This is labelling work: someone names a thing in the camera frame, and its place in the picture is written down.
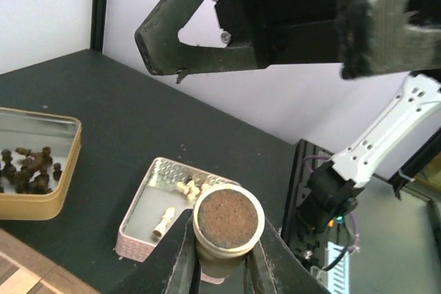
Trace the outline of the gold tin box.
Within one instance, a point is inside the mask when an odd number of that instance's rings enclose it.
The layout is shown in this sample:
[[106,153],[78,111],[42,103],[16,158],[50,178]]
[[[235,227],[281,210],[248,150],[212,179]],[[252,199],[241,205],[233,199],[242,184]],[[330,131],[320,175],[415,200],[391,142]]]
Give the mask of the gold tin box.
[[82,125],[69,117],[1,108],[1,219],[56,217],[81,148]]

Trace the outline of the pile of light chess pieces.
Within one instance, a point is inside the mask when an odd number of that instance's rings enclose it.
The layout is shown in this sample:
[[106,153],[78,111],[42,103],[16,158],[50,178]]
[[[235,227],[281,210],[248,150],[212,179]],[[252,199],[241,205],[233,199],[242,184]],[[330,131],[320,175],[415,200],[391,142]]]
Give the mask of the pile of light chess pieces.
[[198,187],[194,180],[190,180],[187,183],[177,182],[175,184],[176,190],[182,193],[190,202],[197,199],[197,197],[199,197],[202,193],[204,193],[211,187],[212,186],[207,183],[203,183],[201,186]]

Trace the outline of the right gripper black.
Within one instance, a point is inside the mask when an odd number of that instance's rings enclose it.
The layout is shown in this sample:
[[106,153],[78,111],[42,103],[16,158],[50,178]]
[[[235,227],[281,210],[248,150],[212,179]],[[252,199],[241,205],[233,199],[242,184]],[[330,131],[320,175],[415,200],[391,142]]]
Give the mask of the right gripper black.
[[179,31],[204,0],[160,0],[134,39],[150,74],[337,63],[356,79],[440,69],[440,0],[218,0],[226,47],[183,43]]

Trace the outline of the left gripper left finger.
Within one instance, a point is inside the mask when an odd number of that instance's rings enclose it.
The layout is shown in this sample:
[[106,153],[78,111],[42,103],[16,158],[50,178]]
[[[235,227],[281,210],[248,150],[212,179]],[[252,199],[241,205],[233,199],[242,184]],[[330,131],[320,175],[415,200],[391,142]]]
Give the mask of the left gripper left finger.
[[133,274],[115,286],[112,292],[198,293],[201,266],[196,256],[192,216],[191,209],[184,210],[149,257]]

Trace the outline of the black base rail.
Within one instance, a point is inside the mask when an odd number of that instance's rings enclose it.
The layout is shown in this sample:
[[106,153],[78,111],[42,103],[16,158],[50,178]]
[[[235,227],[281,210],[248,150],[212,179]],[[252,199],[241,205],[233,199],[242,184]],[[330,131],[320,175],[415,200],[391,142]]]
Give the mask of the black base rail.
[[294,147],[294,159],[292,161],[280,236],[301,262],[311,262],[313,259],[317,262],[322,262],[324,255],[322,247],[312,249],[311,246],[305,246],[297,241],[294,216],[297,207],[300,206],[310,193],[307,180],[311,171],[329,159],[331,152],[305,139],[300,139]]

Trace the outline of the right black frame post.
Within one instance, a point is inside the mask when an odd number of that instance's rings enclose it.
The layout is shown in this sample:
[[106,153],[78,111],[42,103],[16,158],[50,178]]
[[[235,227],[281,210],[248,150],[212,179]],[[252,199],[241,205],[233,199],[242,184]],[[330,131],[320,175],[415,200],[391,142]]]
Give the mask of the right black frame post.
[[90,48],[103,51],[107,0],[92,0]]

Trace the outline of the pile of dark chess pieces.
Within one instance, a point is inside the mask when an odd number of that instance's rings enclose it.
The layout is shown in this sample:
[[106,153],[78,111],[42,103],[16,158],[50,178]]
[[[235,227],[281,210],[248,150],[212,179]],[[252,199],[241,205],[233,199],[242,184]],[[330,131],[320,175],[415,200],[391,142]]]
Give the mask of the pile of dark chess pieces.
[[21,160],[20,169],[12,164],[12,152],[1,150],[1,179],[13,186],[17,194],[52,193],[50,181],[58,183],[63,174],[61,164],[53,161],[52,149],[43,147],[41,151],[32,151],[17,147],[15,152],[25,157]]

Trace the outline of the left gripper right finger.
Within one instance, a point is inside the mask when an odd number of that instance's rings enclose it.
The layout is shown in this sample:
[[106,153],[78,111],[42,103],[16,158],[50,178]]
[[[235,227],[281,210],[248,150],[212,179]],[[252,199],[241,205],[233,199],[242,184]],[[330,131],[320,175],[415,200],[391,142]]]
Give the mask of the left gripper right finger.
[[245,259],[243,292],[327,294],[328,290],[302,266],[266,220],[260,240]]

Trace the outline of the wooden chess board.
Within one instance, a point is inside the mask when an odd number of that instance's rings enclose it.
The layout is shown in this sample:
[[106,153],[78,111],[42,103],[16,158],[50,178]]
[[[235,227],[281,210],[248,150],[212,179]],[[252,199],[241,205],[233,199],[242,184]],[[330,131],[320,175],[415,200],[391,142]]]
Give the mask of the wooden chess board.
[[1,230],[2,293],[96,293],[97,290]]

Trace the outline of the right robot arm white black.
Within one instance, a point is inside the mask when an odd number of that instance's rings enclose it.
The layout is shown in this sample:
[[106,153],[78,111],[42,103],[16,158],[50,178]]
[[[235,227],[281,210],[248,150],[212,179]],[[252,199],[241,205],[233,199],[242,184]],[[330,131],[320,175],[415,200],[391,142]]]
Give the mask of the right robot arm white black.
[[134,39],[150,74],[341,63],[344,79],[406,74],[359,138],[315,170],[296,212],[320,233],[385,156],[440,108],[440,0],[160,0]]

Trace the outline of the light chess piece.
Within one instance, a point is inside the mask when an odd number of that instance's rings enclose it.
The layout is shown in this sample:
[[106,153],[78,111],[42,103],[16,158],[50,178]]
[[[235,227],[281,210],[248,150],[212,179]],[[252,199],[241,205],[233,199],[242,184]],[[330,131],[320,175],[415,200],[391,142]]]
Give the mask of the light chess piece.
[[223,184],[201,194],[194,205],[192,224],[202,272],[226,278],[260,240],[265,214],[250,191]]
[[175,208],[169,207],[165,210],[164,214],[161,216],[160,222],[154,227],[153,235],[157,240],[160,240],[166,233],[167,227],[175,214]]

